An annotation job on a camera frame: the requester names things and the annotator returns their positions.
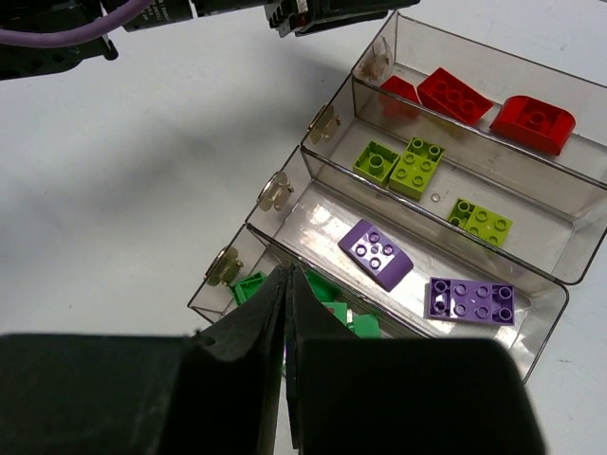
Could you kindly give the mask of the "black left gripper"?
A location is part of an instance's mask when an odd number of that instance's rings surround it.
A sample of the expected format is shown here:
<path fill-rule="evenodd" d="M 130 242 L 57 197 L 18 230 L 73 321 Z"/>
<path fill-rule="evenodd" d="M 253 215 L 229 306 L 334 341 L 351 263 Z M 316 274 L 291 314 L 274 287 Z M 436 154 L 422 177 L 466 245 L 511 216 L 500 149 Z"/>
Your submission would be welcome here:
<path fill-rule="evenodd" d="M 269 26 L 284 38 L 383 19 L 390 11 L 419 3 L 420 0 L 284 0 L 266 4 L 265 14 Z"/>

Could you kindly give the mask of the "green square lego brick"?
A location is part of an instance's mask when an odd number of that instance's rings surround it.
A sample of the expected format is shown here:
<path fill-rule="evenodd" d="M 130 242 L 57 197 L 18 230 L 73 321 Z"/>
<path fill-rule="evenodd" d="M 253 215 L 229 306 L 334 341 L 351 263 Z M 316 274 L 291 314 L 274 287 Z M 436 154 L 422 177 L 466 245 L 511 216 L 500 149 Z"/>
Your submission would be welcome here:
<path fill-rule="evenodd" d="M 348 319 L 348 306 L 345 302 L 323 302 L 322 305 L 344 326 L 350 327 L 351 322 Z"/>

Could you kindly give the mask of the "small red lego brick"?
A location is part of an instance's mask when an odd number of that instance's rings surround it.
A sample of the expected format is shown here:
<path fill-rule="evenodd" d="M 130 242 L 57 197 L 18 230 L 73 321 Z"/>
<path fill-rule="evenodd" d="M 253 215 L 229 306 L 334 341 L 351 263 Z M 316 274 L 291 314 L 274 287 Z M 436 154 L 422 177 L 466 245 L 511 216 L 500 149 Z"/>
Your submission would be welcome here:
<path fill-rule="evenodd" d="M 398 76 L 390 77 L 380 88 L 390 95 L 395 95 L 415 104 L 420 103 L 415 87 Z M 417 116 L 418 111 L 415 108 L 394 99 L 390 95 L 380 95 L 378 97 L 385 118 L 415 118 Z"/>

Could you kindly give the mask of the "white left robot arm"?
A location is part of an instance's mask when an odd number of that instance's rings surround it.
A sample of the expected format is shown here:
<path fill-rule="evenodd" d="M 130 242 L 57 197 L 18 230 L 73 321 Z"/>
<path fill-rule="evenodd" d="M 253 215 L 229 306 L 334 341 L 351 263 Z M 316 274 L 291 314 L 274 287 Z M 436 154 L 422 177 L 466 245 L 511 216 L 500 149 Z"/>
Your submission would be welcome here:
<path fill-rule="evenodd" d="M 1 78 L 58 74 L 82 61 L 119 56 L 109 34 L 261 8 L 280 37 L 304 36 L 384 18 L 410 1 L 4 1 Z"/>

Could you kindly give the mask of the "lime green lego brick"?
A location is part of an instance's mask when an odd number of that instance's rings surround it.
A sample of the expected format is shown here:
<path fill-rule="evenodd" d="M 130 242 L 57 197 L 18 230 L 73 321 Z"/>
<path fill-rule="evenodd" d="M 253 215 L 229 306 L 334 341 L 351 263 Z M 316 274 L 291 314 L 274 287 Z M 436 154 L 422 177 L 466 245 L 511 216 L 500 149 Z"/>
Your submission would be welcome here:
<path fill-rule="evenodd" d="M 440 164 L 445 149 L 413 137 L 392 171 L 388 188 L 419 202 Z"/>

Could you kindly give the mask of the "small green lego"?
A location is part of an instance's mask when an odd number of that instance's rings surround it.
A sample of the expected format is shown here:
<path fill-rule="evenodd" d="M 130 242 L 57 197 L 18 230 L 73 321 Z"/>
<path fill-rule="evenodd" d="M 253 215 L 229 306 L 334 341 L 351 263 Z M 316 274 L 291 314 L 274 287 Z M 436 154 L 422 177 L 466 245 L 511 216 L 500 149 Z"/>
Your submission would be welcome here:
<path fill-rule="evenodd" d="M 347 327 L 360 338 L 381 338 L 382 333 L 377 318 L 374 315 L 352 316 L 352 320 L 347 323 Z"/>

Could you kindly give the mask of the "lime curved lego piece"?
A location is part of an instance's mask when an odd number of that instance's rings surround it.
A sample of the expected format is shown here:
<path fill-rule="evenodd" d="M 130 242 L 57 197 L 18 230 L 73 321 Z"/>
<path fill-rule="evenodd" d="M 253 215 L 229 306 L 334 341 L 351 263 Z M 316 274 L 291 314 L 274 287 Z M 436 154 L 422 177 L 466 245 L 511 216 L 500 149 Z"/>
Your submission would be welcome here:
<path fill-rule="evenodd" d="M 447 221 L 457 228 L 501 247 L 512 226 L 512 221 L 470 201 L 458 198 Z"/>

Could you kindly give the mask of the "green curved lego piece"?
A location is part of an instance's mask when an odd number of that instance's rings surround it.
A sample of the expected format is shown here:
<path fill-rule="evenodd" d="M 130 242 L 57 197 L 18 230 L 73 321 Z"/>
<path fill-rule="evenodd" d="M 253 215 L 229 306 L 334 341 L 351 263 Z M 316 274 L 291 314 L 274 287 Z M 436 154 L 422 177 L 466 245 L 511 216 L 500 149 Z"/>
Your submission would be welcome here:
<path fill-rule="evenodd" d="M 337 297 L 340 295 L 340 289 L 336 285 L 312 270 L 307 270 L 305 276 L 315 297 L 320 302 L 333 302 L 337 300 Z"/>

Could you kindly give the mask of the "purple lego with lime top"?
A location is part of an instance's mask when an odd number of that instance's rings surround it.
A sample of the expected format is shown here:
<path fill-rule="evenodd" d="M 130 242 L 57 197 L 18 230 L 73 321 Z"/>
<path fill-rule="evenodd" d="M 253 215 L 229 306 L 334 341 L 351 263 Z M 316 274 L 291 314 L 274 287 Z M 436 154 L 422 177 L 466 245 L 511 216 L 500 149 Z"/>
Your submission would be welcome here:
<path fill-rule="evenodd" d="M 515 290 L 511 284 L 431 277 L 425 303 L 427 319 L 512 326 Z"/>

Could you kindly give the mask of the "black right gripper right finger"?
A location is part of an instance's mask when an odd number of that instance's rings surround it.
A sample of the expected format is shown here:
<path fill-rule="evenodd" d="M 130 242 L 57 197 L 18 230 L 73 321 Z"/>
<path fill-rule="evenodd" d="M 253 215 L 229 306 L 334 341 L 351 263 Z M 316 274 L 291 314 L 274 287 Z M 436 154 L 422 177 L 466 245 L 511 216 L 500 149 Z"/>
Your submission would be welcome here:
<path fill-rule="evenodd" d="M 543 454 L 507 351 L 484 338 L 357 337 L 288 273 L 286 397 L 301 454 Z"/>

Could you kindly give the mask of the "red jagged lego pieces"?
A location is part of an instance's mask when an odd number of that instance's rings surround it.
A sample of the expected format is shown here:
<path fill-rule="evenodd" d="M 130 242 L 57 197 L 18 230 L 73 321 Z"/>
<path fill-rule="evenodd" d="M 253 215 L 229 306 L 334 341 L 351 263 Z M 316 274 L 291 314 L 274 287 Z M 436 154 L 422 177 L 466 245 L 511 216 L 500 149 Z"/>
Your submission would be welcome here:
<path fill-rule="evenodd" d="M 568 111 L 526 95 L 508 98 L 490 131 L 545 155 L 559 156 L 576 126 Z"/>

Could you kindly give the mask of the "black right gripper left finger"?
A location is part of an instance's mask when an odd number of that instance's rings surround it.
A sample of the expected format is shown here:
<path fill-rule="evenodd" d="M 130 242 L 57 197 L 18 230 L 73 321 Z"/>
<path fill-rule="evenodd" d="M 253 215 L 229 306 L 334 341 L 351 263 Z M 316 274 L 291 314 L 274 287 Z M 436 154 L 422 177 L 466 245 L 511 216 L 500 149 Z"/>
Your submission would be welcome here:
<path fill-rule="evenodd" d="M 287 283 L 190 337 L 2 336 L 2 452 L 271 453 Z"/>

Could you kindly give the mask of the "lime square lego brick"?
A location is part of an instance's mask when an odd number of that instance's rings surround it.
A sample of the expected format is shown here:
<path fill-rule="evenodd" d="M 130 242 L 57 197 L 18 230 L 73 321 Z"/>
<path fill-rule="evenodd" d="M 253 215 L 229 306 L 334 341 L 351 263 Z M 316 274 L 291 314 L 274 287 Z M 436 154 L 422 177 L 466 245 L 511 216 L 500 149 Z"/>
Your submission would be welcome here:
<path fill-rule="evenodd" d="M 391 149 L 370 141 L 352 165 L 355 174 L 366 180 L 385 187 L 400 159 L 400 155 Z"/>

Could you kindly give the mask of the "red curved lego brick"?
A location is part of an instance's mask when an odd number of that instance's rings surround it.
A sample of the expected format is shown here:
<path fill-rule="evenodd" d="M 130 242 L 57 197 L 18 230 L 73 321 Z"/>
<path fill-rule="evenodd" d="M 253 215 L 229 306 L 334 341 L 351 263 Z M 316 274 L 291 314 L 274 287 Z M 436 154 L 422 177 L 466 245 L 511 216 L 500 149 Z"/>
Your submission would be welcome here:
<path fill-rule="evenodd" d="M 470 126 L 493 107 L 491 100 L 442 67 L 417 86 L 417 95 L 425 107 Z"/>

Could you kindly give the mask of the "purple curved lego brick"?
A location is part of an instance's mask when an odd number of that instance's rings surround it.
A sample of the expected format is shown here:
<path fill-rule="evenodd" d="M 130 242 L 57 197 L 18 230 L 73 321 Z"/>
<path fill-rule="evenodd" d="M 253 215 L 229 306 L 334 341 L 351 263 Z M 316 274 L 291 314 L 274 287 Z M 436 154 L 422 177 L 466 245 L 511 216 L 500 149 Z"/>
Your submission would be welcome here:
<path fill-rule="evenodd" d="M 414 263 L 391 238 L 371 222 L 359 220 L 339 241 L 339 248 L 383 290 L 391 292 Z"/>

